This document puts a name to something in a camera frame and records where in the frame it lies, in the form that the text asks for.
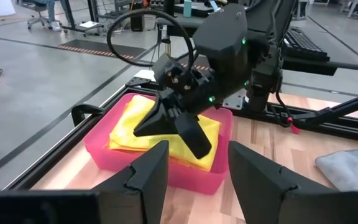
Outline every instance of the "gray cloth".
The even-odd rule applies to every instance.
[[[315,163],[338,190],[358,190],[358,149],[321,156]]]

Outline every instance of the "yellow cloth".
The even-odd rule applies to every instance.
[[[202,170],[210,171],[218,146],[219,127],[221,123],[204,116],[199,116],[199,124],[209,139],[212,147],[208,155],[197,159],[187,147],[182,138],[177,134],[161,134],[157,136],[136,137],[133,134],[134,128],[141,122],[146,114],[152,109],[154,101],[146,97],[136,95],[129,102],[110,133],[110,149],[124,149],[130,151],[146,151],[161,140],[169,140],[170,156],[183,162],[194,164]]]

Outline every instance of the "gray floor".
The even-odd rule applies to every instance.
[[[111,1],[105,0],[108,9],[112,8]],[[70,0],[76,21],[89,20],[85,2]],[[106,40],[103,36],[84,38],[73,32],[52,32],[39,24],[29,32],[25,20],[31,12],[16,9],[16,15],[4,21],[0,18],[0,68],[4,69],[0,84],[0,164],[5,164],[6,155],[22,152],[0,168],[0,189],[73,128],[67,117],[73,105],[100,105],[140,70],[115,58],[56,49],[73,39]],[[56,13],[66,23],[59,3]],[[332,44],[358,61],[358,20],[347,19],[333,7],[314,6],[311,19],[293,25],[321,31]],[[147,18],[146,29],[152,28],[153,21]],[[150,30],[124,32],[115,36],[114,43],[149,49],[155,40],[156,33]],[[183,39],[173,38],[172,42],[174,56],[185,52]],[[149,52],[142,59],[150,60],[152,54]],[[333,77],[285,70],[284,82],[284,93],[322,100],[343,102],[358,95],[358,71],[353,70],[339,69]],[[60,118],[63,121],[55,126]]]

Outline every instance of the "pink plastic bin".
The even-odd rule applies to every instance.
[[[121,118],[125,105],[131,101],[134,95],[136,94],[128,93],[124,95],[84,138],[86,150],[100,169],[118,172],[139,156],[106,147],[110,132]],[[152,96],[143,96],[154,100]],[[218,148],[211,171],[205,172],[170,163],[168,184],[172,187],[211,195],[218,190],[229,168],[227,148],[231,139],[233,116],[231,111],[223,108],[218,110],[210,108],[202,115],[221,123]]]

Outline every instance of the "desk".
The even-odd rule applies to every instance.
[[[138,77],[150,77],[150,71]],[[337,103],[282,94],[292,106],[319,110]],[[275,102],[272,96],[269,101]],[[232,140],[283,164],[297,173],[332,187],[314,166],[314,159],[335,151],[357,149],[358,142],[324,134],[302,131],[299,136],[277,125],[234,117]],[[90,189],[114,173],[99,170],[82,142],[52,167],[32,189]],[[245,223],[230,177],[212,196],[183,189],[167,188],[162,223]]]
[[[64,33],[67,33],[68,31],[67,30],[73,30],[73,31],[76,31],[76,32],[82,32],[83,33],[83,36],[86,37],[86,32],[88,30],[91,30],[91,29],[98,29],[98,28],[103,28],[104,25],[102,24],[96,24],[92,27],[89,27],[89,28],[86,28],[86,27],[83,27],[83,26],[80,26],[80,25],[76,25],[75,24],[75,21],[74,21],[74,18],[73,18],[73,11],[71,10],[71,6],[70,6],[70,2],[69,0],[61,0],[61,1],[64,1],[64,4],[66,5],[67,7],[67,15],[66,15],[66,18],[68,18],[68,23],[69,23],[69,26],[62,26],[63,30],[64,30]],[[99,22],[97,20],[97,17],[95,17],[96,13],[97,13],[97,9],[93,6],[97,6],[97,2],[95,0],[87,0],[87,3],[88,3],[88,10],[89,10],[89,14],[91,16],[91,21],[93,22]]]
[[[182,14],[175,14],[175,16],[178,23],[185,28],[190,37],[193,36],[197,28],[204,22],[204,18],[201,17],[183,17]],[[155,22],[158,26],[168,26],[168,35],[181,36],[180,32],[167,20],[157,18]],[[283,69],[331,76],[335,74],[337,68],[358,70],[358,63],[341,49],[335,47],[324,34],[315,30],[302,30],[317,46],[323,48],[331,59],[329,62],[316,62],[283,55]]]
[[[349,5],[350,2],[352,3],[352,6],[350,7],[349,12],[347,13],[348,18],[352,17],[354,9],[356,8],[356,6],[358,4],[358,0],[345,0],[345,1],[342,1],[342,6],[341,6],[341,9],[339,10],[339,12],[345,11],[345,8]]]

